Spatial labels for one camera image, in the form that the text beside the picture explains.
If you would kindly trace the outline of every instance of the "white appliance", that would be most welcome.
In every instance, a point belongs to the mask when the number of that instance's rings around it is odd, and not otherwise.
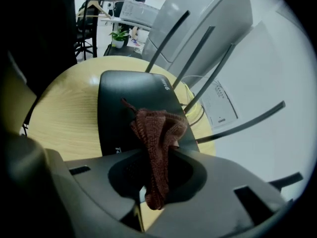
[[[142,2],[125,0],[120,13],[120,18],[152,27],[158,13],[158,9]]]
[[[250,0],[166,0],[152,26],[142,58],[150,61],[177,20],[190,15],[160,53],[156,65],[178,76],[209,26],[212,34],[185,75],[205,75],[219,61],[231,43],[237,43],[251,29]],[[186,78],[192,85],[197,78]]]

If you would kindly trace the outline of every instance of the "black rod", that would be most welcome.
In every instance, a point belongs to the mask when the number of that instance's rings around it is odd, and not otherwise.
[[[87,14],[87,7],[88,7],[88,0],[85,2],[85,9],[84,9],[84,17],[83,17],[83,48],[84,48],[84,60],[86,60],[86,47],[85,47],[85,31],[86,31],[86,14]]]
[[[161,53],[161,51],[163,50],[163,48],[165,47],[165,45],[167,44],[167,42],[169,41],[169,39],[173,36],[173,34],[176,32],[176,30],[178,29],[178,27],[180,27],[180,25],[184,22],[184,20],[189,16],[190,12],[186,11],[183,16],[181,16],[181,18],[176,22],[176,24],[173,26],[173,28],[170,30],[170,32],[167,34],[167,36],[165,37],[165,39],[162,41],[161,45],[159,46],[158,50],[155,52],[154,56],[152,57],[151,61],[149,62],[149,65],[147,67],[147,69],[145,70],[145,72],[150,72],[154,62],[156,61],[156,59],[158,58],[159,54]]]
[[[240,132],[244,129],[250,128],[253,125],[256,125],[259,122],[269,118],[270,116],[274,115],[276,112],[280,111],[284,107],[285,107],[285,102],[282,101],[279,104],[277,104],[274,108],[270,109],[269,111],[266,111],[264,114],[254,118],[254,119],[252,119],[252,120],[250,120],[242,125],[239,125],[235,128],[229,129],[227,131],[224,131],[224,132],[212,135],[212,136],[202,137],[202,138],[196,139],[196,142],[197,142],[197,144],[206,143],[206,142],[210,142],[210,141],[216,140],[216,139],[221,138],[221,137],[229,136],[231,134]]]
[[[297,183],[299,181],[301,181],[303,178],[303,176],[301,175],[300,172],[297,172],[295,174],[292,174],[290,176],[278,179],[278,180],[273,180],[270,181],[269,184],[271,184],[272,186],[274,186],[275,188],[277,188],[279,190],[279,192],[281,192],[281,190],[289,185],[292,185],[294,183]]]
[[[177,79],[175,80],[175,82],[173,84],[173,88],[174,89],[176,88],[178,83],[181,81],[181,79],[183,78],[184,74],[187,72],[187,70],[190,67],[190,65],[192,65],[193,61],[195,60],[196,56],[198,55],[199,51],[204,46],[206,40],[209,38],[209,36],[213,32],[213,30],[214,30],[214,26],[208,27],[206,33],[203,35],[202,39],[199,41],[199,43],[198,43],[197,47],[195,48],[194,52],[192,53],[192,55],[188,59],[187,63],[185,64],[183,70],[180,72],[180,74],[178,75]]]
[[[186,106],[184,109],[185,114],[190,111],[190,109],[195,105],[195,103],[199,100],[199,98],[203,95],[203,93],[208,89],[208,87],[211,85],[211,83],[214,81],[214,79],[217,77],[218,73],[221,71],[222,67],[225,65],[227,60],[229,59],[231,53],[233,52],[234,48],[236,47],[235,44],[231,44],[224,56],[222,57],[220,63],[218,64],[217,68],[213,71],[207,82],[204,84],[204,86],[201,88],[201,90],[198,92],[198,94],[191,100],[191,102]]]

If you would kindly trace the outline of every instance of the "wooden table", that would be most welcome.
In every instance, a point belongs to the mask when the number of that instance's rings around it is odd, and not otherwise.
[[[101,74],[106,70],[145,71],[147,61],[131,57],[107,56],[89,59],[63,72],[46,89],[33,110],[28,136],[43,147],[60,153],[64,161],[102,156],[97,122],[97,99]],[[170,83],[176,79],[168,71],[154,65],[152,73],[164,75]],[[180,83],[175,89],[180,103],[189,102],[188,90]],[[188,117],[189,123],[202,114],[202,107]],[[212,134],[206,115],[192,126],[195,138]],[[215,155],[213,142],[199,145],[202,153]],[[161,211],[141,204],[143,224],[147,229]]]

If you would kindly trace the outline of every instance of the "black chair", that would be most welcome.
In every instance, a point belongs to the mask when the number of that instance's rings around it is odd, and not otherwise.
[[[77,20],[77,38],[76,43],[74,44],[75,55],[76,57],[84,52],[84,60],[86,60],[86,52],[93,54],[93,57],[97,57],[97,17],[87,17],[87,16],[98,16],[99,10],[93,5],[87,8],[86,18],[83,20],[83,17],[78,17]],[[93,44],[90,45],[86,40],[92,38]]]

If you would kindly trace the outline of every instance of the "cable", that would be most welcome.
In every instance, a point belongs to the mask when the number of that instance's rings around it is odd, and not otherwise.
[[[182,78],[182,80],[184,79],[184,78],[187,78],[187,77],[200,77],[200,78],[206,78],[206,79],[209,79],[209,77],[206,77],[206,76],[199,76],[199,75],[188,75],[188,76],[185,76],[185,77],[183,77]],[[216,83],[218,86],[221,86],[221,84],[219,83],[219,82],[217,82],[217,81],[214,81],[213,83]]]
[[[203,113],[201,114],[201,116],[198,118],[197,121],[195,121],[195,122],[193,122],[192,124],[189,125],[190,127],[193,126],[193,125],[195,125],[196,123],[198,123],[198,122],[203,118],[204,113],[205,113],[205,108],[204,108],[203,105],[202,105],[202,108],[203,108]]]
[[[184,83],[184,85],[185,85],[185,88],[186,88],[187,92],[189,93],[189,95],[191,97],[191,100],[194,99],[195,96],[191,92],[191,90],[189,89],[188,85],[186,85],[185,83]],[[192,113],[194,113],[196,111],[196,109],[197,109],[197,103],[195,103],[194,110],[192,110],[191,112],[187,113],[185,116],[189,117]]]
[[[224,56],[222,57],[220,63],[214,69],[212,72],[210,78],[207,80],[207,82],[203,85],[201,90],[197,93],[197,95],[194,97],[194,99],[188,104],[188,106],[184,109],[185,114],[190,111],[190,109],[196,104],[196,102],[200,99],[200,97],[203,95],[203,93],[207,90],[207,88],[211,85],[213,80],[217,77],[218,73],[221,71],[227,60],[229,59],[230,55],[232,54],[234,48],[236,47],[235,44],[231,44]]]
[[[276,112],[280,111],[284,107],[285,107],[285,102],[282,101],[279,104],[277,104],[275,107],[271,108],[269,111],[266,111],[264,114],[254,118],[254,119],[252,119],[252,120],[250,120],[250,121],[248,121],[240,126],[237,126],[235,128],[229,129],[227,131],[224,131],[224,132],[212,135],[212,136],[202,137],[202,138],[196,139],[196,142],[197,142],[197,144],[206,143],[206,142],[216,140],[218,138],[222,138],[222,137],[229,136],[231,134],[240,132],[244,129],[250,128],[253,125],[256,125],[259,122],[269,118],[270,116],[274,115]]]

